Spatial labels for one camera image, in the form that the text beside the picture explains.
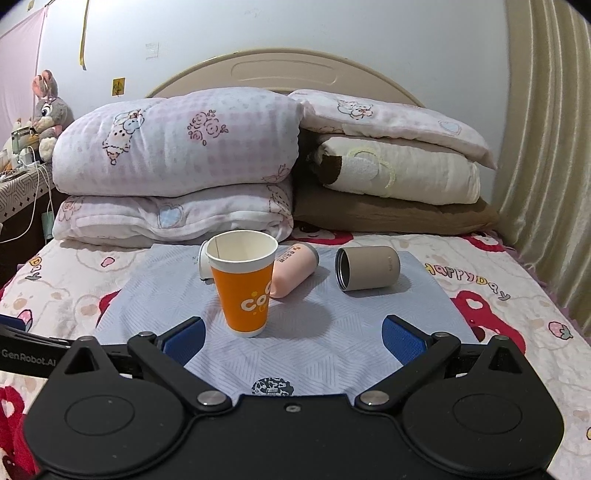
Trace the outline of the pink checkered folded quilt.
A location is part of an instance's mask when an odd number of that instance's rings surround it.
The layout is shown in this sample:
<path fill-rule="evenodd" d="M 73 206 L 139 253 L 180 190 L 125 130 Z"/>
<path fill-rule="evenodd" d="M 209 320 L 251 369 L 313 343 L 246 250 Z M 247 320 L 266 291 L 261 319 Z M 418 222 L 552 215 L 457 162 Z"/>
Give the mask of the pink checkered folded quilt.
<path fill-rule="evenodd" d="M 259 88 L 112 103 L 59 137 L 58 240 L 143 248 L 233 229 L 290 236 L 301 106 Z"/>

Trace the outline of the white leaf-print paper cup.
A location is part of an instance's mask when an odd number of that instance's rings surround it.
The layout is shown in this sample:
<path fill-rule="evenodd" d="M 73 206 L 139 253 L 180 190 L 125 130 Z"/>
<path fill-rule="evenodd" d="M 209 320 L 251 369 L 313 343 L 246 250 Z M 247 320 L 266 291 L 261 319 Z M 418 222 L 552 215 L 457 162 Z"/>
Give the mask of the white leaf-print paper cup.
<path fill-rule="evenodd" d="M 209 281 L 213 279 L 211 266 L 209 265 L 208 257 L 206 255 L 208 241 L 204 241 L 199 246 L 198 252 L 198 275 L 201 281 Z"/>

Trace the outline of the pink hanging wall cloth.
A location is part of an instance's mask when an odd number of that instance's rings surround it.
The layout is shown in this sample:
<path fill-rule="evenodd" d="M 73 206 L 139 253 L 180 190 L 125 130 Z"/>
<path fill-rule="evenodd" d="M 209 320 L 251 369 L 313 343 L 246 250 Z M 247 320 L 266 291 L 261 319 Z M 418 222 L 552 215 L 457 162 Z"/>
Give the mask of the pink hanging wall cloth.
<path fill-rule="evenodd" d="M 16 120 L 27 120 L 34 109 L 31 83 L 37 73 L 46 10 L 21 20 L 1 35 L 1 144 Z"/>

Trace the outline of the pink tumbler cup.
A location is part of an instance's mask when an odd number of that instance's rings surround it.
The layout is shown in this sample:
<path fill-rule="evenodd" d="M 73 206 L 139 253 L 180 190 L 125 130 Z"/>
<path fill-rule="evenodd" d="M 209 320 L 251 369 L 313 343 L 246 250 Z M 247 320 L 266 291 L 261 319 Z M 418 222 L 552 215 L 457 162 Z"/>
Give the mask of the pink tumbler cup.
<path fill-rule="evenodd" d="M 270 282 L 270 297 L 281 299 L 315 273 L 320 262 L 318 251 L 307 244 L 291 245 L 276 258 Z"/>

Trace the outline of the beige steel-lined cup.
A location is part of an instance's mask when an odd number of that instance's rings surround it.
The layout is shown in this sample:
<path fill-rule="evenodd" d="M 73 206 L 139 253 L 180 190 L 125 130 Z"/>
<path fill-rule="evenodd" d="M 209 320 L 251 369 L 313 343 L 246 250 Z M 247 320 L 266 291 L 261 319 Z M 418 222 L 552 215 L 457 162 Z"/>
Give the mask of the beige steel-lined cup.
<path fill-rule="evenodd" d="M 335 278 L 345 292 L 393 286 L 400 273 L 400 257 L 390 246 L 344 247 L 335 253 Z"/>

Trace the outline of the orange paper cup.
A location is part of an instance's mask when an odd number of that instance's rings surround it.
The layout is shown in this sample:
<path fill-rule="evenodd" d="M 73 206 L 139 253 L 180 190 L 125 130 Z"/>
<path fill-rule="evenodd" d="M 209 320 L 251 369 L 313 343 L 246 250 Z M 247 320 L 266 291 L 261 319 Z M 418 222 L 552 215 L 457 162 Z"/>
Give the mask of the orange paper cup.
<path fill-rule="evenodd" d="M 205 256 L 225 322 L 238 336 L 253 337 L 266 327 L 277 248 L 273 236 L 252 230 L 224 232 L 207 242 Z"/>

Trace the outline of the beige wooden headboard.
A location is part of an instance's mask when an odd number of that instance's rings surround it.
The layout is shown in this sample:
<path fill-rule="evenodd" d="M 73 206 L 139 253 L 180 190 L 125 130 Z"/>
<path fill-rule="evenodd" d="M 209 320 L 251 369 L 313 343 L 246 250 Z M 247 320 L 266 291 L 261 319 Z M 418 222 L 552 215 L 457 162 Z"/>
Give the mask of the beige wooden headboard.
<path fill-rule="evenodd" d="M 312 89 L 421 104 L 404 87 L 370 67 L 329 53 L 290 48 L 245 50 L 208 59 L 166 80 L 147 96 L 167 98 L 216 87 L 256 87 L 281 94 Z"/>

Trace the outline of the beige striped curtain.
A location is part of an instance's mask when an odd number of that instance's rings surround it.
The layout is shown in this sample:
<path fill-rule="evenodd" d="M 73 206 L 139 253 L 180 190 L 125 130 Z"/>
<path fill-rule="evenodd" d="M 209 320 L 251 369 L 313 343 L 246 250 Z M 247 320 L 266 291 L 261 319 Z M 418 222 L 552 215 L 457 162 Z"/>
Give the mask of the beige striped curtain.
<path fill-rule="evenodd" d="M 590 320 L 590 24 L 566 1 L 509 1 L 510 92 L 493 203 L 500 232 Z"/>

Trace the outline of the cluttered bedside table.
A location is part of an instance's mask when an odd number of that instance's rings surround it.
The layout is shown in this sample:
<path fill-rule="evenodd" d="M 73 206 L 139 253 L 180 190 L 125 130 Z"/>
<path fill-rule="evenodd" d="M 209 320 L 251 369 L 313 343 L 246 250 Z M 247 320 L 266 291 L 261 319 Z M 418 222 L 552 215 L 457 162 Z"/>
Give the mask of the cluttered bedside table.
<path fill-rule="evenodd" d="M 38 136 L 14 128 L 1 148 L 1 223 L 15 216 L 53 188 L 52 165 L 39 156 Z"/>

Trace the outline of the grey plush rabbit toy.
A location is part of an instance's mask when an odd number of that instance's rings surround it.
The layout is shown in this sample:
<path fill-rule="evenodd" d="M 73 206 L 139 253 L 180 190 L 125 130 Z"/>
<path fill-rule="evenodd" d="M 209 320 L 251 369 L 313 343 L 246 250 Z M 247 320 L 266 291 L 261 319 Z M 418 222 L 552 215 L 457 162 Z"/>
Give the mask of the grey plush rabbit toy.
<path fill-rule="evenodd" d="M 38 152 L 43 162 L 50 162 L 57 139 L 73 122 L 73 113 L 58 95 L 58 85 L 49 70 L 43 70 L 32 81 L 37 98 L 30 133 L 37 137 Z"/>

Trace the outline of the yellow wall sticker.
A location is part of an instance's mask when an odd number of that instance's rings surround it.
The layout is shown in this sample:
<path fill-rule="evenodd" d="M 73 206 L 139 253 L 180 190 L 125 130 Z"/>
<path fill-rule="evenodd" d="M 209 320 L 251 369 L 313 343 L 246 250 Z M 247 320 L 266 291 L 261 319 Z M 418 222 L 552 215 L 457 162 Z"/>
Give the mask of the yellow wall sticker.
<path fill-rule="evenodd" d="M 111 88 L 111 95 L 113 97 L 122 96 L 125 92 L 125 79 L 121 78 L 114 78 L 112 80 L 112 88 Z"/>

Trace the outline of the pink cartoon pillow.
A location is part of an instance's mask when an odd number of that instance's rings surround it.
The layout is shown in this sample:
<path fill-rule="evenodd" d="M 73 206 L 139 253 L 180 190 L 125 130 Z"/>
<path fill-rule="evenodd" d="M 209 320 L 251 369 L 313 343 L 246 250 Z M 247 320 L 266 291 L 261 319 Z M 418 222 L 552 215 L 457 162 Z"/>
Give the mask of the pink cartoon pillow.
<path fill-rule="evenodd" d="M 404 139 L 446 147 L 480 165 L 497 162 L 484 137 L 471 126 L 440 112 L 325 91 L 300 89 L 288 95 L 304 108 L 301 127 L 322 134 Z"/>

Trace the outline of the grey striped cloth mat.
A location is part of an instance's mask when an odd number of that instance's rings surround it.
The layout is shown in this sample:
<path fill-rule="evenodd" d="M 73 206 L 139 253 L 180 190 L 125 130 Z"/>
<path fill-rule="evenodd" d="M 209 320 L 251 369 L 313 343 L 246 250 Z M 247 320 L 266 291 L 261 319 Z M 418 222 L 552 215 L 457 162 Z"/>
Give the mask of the grey striped cloth mat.
<path fill-rule="evenodd" d="M 437 281 L 411 253 L 390 288 L 346 293 L 335 280 L 334 247 L 318 247 L 320 265 L 282 300 L 270 301 L 266 328 L 252 338 L 226 325 L 217 291 L 198 277 L 195 246 L 155 245 L 110 302 L 96 328 L 103 344 L 141 331 L 162 334 L 197 316 L 204 330 L 186 342 L 185 367 L 232 399 L 242 394 L 355 398 L 401 368 L 387 349 L 383 323 L 396 315 L 427 334 L 474 333 Z"/>

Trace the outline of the white wall switch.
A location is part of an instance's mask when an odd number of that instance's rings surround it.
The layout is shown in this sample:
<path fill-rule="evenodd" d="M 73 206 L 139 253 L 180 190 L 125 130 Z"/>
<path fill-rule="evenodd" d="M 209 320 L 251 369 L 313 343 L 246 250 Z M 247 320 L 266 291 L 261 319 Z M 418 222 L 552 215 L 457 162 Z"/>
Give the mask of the white wall switch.
<path fill-rule="evenodd" d="M 159 57 L 159 43 L 146 43 L 145 44 L 145 59 L 156 59 Z"/>

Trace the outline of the cream and brown folded blanket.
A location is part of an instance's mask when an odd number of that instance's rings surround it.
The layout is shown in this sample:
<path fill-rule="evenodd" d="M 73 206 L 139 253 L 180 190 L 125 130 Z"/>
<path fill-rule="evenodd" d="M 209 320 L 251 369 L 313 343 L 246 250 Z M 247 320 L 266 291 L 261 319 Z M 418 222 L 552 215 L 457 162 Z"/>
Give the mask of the cream and brown folded blanket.
<path fill-rule="evenodd" d="M 294 220 L 327 230 L 454 236 L 499 221 L 477 164 L 429 143 L 304 130 L 291 179 Z"/>

